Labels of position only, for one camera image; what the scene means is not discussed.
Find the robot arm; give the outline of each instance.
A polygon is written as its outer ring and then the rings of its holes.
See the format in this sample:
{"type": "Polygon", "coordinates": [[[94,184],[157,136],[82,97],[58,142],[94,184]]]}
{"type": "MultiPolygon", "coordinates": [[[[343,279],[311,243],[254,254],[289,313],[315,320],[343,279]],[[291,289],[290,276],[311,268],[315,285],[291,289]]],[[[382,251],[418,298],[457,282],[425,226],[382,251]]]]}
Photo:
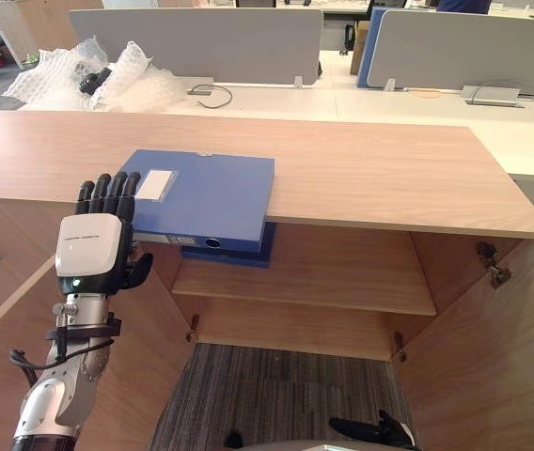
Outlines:
{"type": "Polygon", "coordinates": [[[142,284],[152,255],[129,262],[134,194],[138,173],[119,172],[110,184],[102,174],[81,185],[75,214],[62,220],[56,247],[58,285],[66,296],[53,308],[56,328],[45,365],[24,352],[10,360],[31,386],[24,397],[12,451],[70,451],[91,412],[96,385],[108,363],[120,319],[109,311],[109,296],[142,284]],[[43,371],[37,378],[35,371],[43,371]]]}

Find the black robotic finger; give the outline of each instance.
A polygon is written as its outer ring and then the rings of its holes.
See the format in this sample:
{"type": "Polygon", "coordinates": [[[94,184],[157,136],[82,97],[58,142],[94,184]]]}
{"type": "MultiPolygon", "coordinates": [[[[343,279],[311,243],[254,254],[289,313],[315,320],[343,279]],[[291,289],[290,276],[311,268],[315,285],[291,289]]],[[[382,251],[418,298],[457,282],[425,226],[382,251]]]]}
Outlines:
{"type": "Polygon", "coordinates": [[[104,213],[117,213],[118,200],[123,191],[123,184],[125,183],[126,178],[127,173],[125,172],[117,172],[113,177],[113,181],[110,185],[110,191],[104,200],[104,213]]]}
{"type": "Polygon", "coordinates": [[[85,214],[89,212],[89,199],[91,192],[94,190],[94,182],[91,180],[84,181],[79,188],[79,196],[75,204],[75,214],[85,214]]]}
{"type": "Polygon", "coordinates": [[[108,183],[110,183],[110,176],[108,174],[102,174],[98,177],[96,188],[89,201],[90,213],[102,213],[104,210],[104,199],[108,191],[108,183]]]}
{"type": "Polygon", "coordinates": [[[130,223],[134,219],[135,213],[135,189],[137,188],[137,182],[141,179],[139,172],[132,172],[125,181],[125,187],[123,188],[123,195],[118,201],[117,216],[130,223]]]}

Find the bubble wrap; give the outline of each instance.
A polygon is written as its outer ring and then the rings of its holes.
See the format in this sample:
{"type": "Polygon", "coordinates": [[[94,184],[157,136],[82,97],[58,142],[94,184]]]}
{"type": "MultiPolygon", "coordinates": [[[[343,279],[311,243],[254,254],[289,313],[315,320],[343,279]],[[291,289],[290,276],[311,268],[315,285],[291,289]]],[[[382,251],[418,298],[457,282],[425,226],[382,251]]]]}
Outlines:
{"type": "Polygon", "coordinates": [[[95,38],[71,50],[39,50],[39,64],[19,73],[3,95],[43,109],[86,110],[89,96],[79,91],[79,83],[107,65],[108,57],[95,38]]]}
{"type": "Polygon", "coordinates": [[[72,50],[40,51],[36,68],[19,74],[4,93],[27,103],[27,109],[160,113],[185,97],[185,87],[169,70],[152,66],[135,42],[128,42],[118,61],[108,64],[96,39],[72,50]],[[89,97],[79,91],[88,74],[108,66],[111,74],[89,97]]]}
{"type": "Polygon", "coordinates": [[[93,110],[106,111],[117,109],[118,96],[129,89],[146,71],[151,58],[146,58],[144,51],[133,41],[121,52],[112,73],[91,96],[90,106],[93,110]]]}

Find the cabinet shelf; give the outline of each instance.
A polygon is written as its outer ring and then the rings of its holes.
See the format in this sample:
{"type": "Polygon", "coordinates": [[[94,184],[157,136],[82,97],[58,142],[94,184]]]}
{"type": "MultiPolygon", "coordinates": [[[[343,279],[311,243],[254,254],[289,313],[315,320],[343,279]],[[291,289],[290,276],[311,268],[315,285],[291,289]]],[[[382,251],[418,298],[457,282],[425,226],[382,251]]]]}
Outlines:
{"type": "Polygon", "coordinates": [[[433,316],[408,232],[277,225],[269,269],[186,258],[173,292],[433,316]]]}

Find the wooden cabinet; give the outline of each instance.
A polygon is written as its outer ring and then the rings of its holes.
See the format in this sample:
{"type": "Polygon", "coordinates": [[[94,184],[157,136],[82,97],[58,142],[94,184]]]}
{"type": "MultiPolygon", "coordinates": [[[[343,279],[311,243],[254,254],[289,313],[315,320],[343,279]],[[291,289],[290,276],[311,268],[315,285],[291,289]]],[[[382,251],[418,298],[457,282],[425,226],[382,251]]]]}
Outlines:
{"type": "Polygon", "coordinates": [[[16,57],[39,49],[71,49],[79,40],[69,20],[72,9],[102,9],[102,0],[11,0],[0,2],[0,26],[16,57]]]}
{"type": "Polygon", "coordinates": [[[55,252],[68,204],[0,200],[0,305],[55,252]]]}
{"type": "MultiPolygon", "coordinates": [[[[154,270],[115,297],[122,336],[78,449],[144,449],[195,340],[391,361],[425,449],[534,449],[534,208],[469,131],[20,113],[0,113],[0,197],[38,206],[136,148],[275,158],[269,269],[144,244],[154,270]],[[512,274],[498,288],[480,241],[512,274]]],[[[43,358],[57,293],[50,258],[0,305],[0,448],[26,390],[8,350],[43,358]]]]}

